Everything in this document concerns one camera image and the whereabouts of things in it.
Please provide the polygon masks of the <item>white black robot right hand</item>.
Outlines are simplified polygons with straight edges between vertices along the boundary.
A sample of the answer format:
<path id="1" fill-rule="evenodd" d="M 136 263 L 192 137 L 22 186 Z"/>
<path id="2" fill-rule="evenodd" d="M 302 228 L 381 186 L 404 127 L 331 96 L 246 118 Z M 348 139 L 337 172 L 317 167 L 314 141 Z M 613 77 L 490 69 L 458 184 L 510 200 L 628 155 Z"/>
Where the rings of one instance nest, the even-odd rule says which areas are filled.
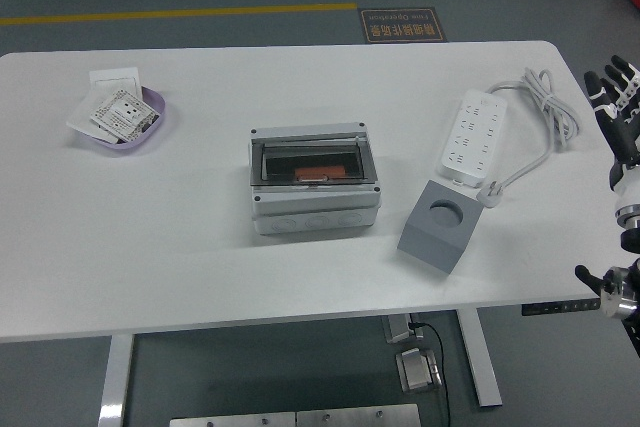
<path id="1" fill-rule="evenodd" d="M 614 155 L 609 184 L 615 208 L 639 204 L 639 69 L 618 55 L 606 65 L 606 76 L 584 74 L 596 122 Z"/>

